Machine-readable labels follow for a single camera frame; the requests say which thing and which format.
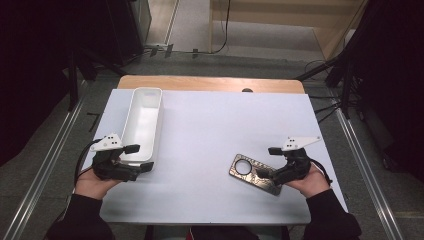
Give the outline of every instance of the gray floor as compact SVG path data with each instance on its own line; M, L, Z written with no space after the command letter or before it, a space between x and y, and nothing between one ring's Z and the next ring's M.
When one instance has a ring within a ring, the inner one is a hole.
M201 15L199 9L205 8L205 0L193 3L188 0L180 0L180 6L172 28L170 44L174 44L174 50L191 51L198 48L206 50L205 35L207 28L202 25L203 20L194 21L199 25L190 25L187 22L189 13L192 18ZM285 34L273 37L261 37L266 33L255 32L258 26L248 25L231 26L231 38L229 47L219 55L199 55L193 58L185 53L172 53L165 58L164 53L159 52L154 57L149 55L137 59L124 70L138 75L187 75L187 76L225 76L225 77L248 77L268 79L290 79L300 75L305 69L310 69L314 64L310 61L320 60L322 56L317 44L307 28L283 27L275 29L275 26L259 28L260 31L280 31ZM242 42L247 39L237 40L237 32L249 32L255 36L254 41ZM304 82L307 93L324 96L328 89L323 80L326 73L321 73ZM106 69L99 69L97 81L88 83L86 98L79 112L78 118L73 125L67 140L61 149L53 171L38 199L35 208L30 214L28 222L20 235L15 239L42 239L45 231L56 216L66 205L66 198L72 192L72 177L82 148L92 140L95 132L92 128L95 116L104 110L111 89L117 86L119 77ZM331 104L330 100L311 99L315 109ZM20 202L24 198L35 178L38 169L42 165L56 134L59 132L62 122L67 116L68 98L60 102L44 124L34 134L26 148L13 160L0 168L0 236L4 236L18 210ZM325 113L317 115L321 119ZM408 173L392 173L384 169L381 157L370 136L366 125L358 120L352 109L352 124L358 139L370 162L373 173L380 184L385 197L393 211L396 221L401 228L405 239L424 238L424 184L416 180ZM349 143L340 126L336 115L330 116L320 124L324 140L341 189L345 196L348 209L353 213L363 230L362 239L387 239L387 235L376 211L375 205L365 186L363 177L358 169ZM117 239L142 239L145 226L134 224L111 223ZM300 239L303 232L302 226L291 228L292 239ZM158 237L165 239L181 239L175 236L184 236L181 228L158 228Z

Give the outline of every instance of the white table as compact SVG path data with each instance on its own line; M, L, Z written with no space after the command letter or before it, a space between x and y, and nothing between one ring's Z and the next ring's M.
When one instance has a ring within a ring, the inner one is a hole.
M95 139L122 134L132 90L114 90ZM236 154L268 164L288 136L321 136L305 94L164 91L159 160L136 182L119 184L104 198L108 222L143 224L289 225L310 221L304 197L290 187L273 196L229 175ZM325 142L307 146L333 179L347 210ZM91 164L87 155L85 166Z

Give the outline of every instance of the hand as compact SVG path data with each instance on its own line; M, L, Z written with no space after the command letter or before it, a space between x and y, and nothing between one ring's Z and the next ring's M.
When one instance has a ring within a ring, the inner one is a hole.
M305 178L288 182L286 185L299 190L306 198L330 189L324 175L314 164L311 164L311 169Z
M109 189L113 188L121 180L101 180L94 174L93 169L90 169L79 176L75 186L75 194L102 200Z

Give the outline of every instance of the wooden tabletop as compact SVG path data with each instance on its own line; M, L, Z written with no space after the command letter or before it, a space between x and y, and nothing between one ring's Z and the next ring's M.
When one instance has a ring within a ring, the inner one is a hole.
M305 93L300 81L285 79L127 75L123 76L118 84L118 89L138 87L157 87L162 90L228 92L241 92L243 89L249 88L253 92Z

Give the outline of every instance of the person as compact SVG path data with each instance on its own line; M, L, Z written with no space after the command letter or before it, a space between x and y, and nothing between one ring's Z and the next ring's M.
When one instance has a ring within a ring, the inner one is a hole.
M103 197L119 183L120 181L117 180L100 180L92 169L80 175L63 220L56 221L50 227L46 238L49 240L115 239L112 230L99 213ZM315 165L312 164L305 178L288 182L286 185L299 190L306 197L311 222L305 227L304 240L359 239L361 228L356 218L344 211L324 175ZM202 229L202 227L192 227L189 237L193 240L211 239L211 235Z

